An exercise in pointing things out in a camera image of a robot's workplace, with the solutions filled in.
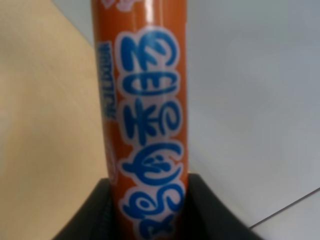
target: snack tube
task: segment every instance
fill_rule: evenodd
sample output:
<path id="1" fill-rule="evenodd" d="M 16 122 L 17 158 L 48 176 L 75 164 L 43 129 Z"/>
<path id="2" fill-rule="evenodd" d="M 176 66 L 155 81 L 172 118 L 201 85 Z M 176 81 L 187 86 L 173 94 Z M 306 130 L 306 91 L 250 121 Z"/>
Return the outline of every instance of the snack tube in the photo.
<path id="1" fill-rule="evenodd" d="M 182 239 L 187 0 L 91 0 L 119 239 Z"/>

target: light wood surface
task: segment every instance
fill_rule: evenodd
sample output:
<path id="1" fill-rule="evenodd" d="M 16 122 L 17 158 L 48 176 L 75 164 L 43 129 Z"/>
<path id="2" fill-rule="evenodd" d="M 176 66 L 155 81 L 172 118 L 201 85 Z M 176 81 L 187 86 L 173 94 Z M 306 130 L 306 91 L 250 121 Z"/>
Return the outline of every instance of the light wood surface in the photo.
<path id="1" fill-rule="evenodd" d="M 0 0 L 0 240 L 49 240 L 106 177 L 92 47 L 50 0 Z"/>

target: white tile floor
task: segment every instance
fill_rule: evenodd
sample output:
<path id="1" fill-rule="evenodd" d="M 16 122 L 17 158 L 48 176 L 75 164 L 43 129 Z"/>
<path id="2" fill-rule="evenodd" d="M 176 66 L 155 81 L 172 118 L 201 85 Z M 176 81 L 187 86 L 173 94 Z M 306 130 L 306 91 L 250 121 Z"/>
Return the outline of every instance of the white tile floor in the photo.
<path id="1" fill-rule="evenodd" d="M 54 1 L 92 43 L 89 0 Z M 316 0 L 189 1 L 190 161 L 248 226 L 320 187 L 318 12 Z M 316 233 L 315 197 L 256 231 Z"/>

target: black holder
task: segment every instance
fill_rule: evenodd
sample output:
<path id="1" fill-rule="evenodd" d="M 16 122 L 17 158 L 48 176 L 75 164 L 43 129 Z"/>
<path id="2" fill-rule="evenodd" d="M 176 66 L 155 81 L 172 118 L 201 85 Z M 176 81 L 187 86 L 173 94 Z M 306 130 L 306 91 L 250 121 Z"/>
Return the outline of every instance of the black holder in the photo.
<path id="1" fill-rule="evenodd" d="M 219 201 L 197 174 L 189 175 L 183 219 L 187 240 L 262 240 Z M 110 183 L 102 179 L 53 240 L 118 240 L 116 229 Z"/>

